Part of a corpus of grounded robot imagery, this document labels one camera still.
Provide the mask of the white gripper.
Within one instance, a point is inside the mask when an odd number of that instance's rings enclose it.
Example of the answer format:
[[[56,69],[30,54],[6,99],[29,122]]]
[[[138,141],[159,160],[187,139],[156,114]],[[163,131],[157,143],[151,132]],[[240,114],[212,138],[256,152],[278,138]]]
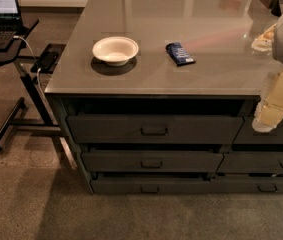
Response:
[[[257,105],[252,121],[252,128],[260,133],[271,132],[283,120],[283,70],[275,77],[265,104]]]

